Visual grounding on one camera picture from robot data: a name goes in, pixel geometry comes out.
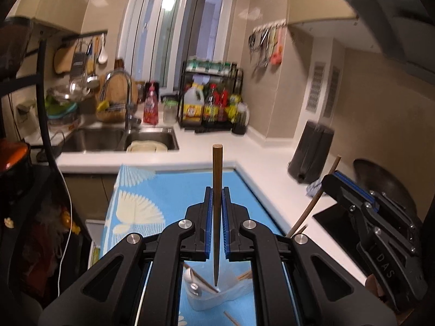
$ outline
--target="wok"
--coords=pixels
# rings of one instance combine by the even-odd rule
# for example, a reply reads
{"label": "wok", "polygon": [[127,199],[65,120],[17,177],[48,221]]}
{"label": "wok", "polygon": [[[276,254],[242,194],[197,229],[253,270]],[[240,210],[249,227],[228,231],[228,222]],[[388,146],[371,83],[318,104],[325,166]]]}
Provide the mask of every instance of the wok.
{"label": "wok", "polygon": [[366,191],[385,192],[387,197],[403,206],[407,211],[417,214],[415,201],[405,186],[388,170],[367,159],[353,162],[357,184]]}

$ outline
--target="range hood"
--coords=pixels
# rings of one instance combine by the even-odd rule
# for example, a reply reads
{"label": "range hood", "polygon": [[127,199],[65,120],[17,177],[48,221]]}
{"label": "range hood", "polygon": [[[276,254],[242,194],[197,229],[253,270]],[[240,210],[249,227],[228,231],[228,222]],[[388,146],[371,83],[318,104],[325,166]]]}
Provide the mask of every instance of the range hood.
{"label": "range hood", "polygon": [[346,0],[364,20],[388,58],[435,84],[435,23],[421,1]]}

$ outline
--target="faucet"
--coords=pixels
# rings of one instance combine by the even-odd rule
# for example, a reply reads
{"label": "faucet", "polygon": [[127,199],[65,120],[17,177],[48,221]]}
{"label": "faucet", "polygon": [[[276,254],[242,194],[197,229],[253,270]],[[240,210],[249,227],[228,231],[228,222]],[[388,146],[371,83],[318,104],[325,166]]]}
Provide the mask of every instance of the faucet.
{"label": "faucet", "polygon": [[106,93],[107,85],[112,76],[123,75],[127,81],[127,100],[125,102],[125,132],[129,132],[133,127],[139,128],[142,120],[134,117],[134,111],[137,109],[135,104],[131,104],[132,81],[130,74],[123,68],[117,68],[106,75],[106,78],[101,89],[102,93]]}

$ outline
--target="spice rack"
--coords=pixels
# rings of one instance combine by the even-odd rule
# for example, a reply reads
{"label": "spice rack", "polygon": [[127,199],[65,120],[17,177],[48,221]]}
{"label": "spice rack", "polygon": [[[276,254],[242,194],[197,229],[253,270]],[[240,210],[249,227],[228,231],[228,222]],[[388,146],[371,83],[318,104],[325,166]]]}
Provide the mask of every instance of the spice rack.
{"label": "spice rack", "polygon": [[181,81],[180,81],[180,93],[179,93],[179,102],[178,102],[178,111],[177,111],[177,119],[180,128],[184,128],[186,130],[197,130],[204,128],[213,128],[213,129],[221,129],[221,130],[231,130],[233,124],[231,121],[224,122],[215,122],[215,123],[200,123],[198,125],[188,124],[183,120],[184,118],[184,94],[186,92],[186,85],[188,83],[192,83],[194,76],[209,76],[210,80],[216,79],[215,83],[224,84],[225,89],[228,91],[228,94],[231,96],[232,94],[241,95],[242,86],[243,86],[243,71],[240,68],[233,67],[233,69],[229,70],[228,73],[225,71],[210,71],[209,69],[205,69],[203,71],[201,68],[192,68],[190,65],[188,66],[188,62],[183,62],[182,72],[181,72]]}

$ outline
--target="blue tablecloth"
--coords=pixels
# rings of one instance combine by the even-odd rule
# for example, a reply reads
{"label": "blue tablecloth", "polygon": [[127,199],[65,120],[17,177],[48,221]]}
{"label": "blue tablecloth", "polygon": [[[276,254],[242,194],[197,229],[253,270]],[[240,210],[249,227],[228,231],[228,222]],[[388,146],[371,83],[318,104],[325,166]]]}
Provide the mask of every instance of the blue tablecloth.
{"label": "blue tablecloth", "polygon": [[[188,206],[204,201],[206,186],[212,186],[211,172],[156,174],[140,168],[121,166],[106,217],[101,255],[129,233],[138,232],[143,236],[157,234],[165,226],[183,219]],[[235,171],[223,173],[223,186],[230,188],[231,201],[245,206],[252,219],[267,225],[275,234],[280,234],[277,226]],[[225,260],[222,236],[220,242],[220,269],[225,270],[230,262]],[[195,270],[201,271],[200,274],[210,284],[213,274],[212,255],[213,253],[206,262],[189,262]],[[248,262],[231,262],[231,269],[236,275],[246,272],[249,267]],[[256,324],[253,293],[198,312],[191,308],[182,287],[179,326],[234,326],[223,314],[224,311],[243,326]]]}

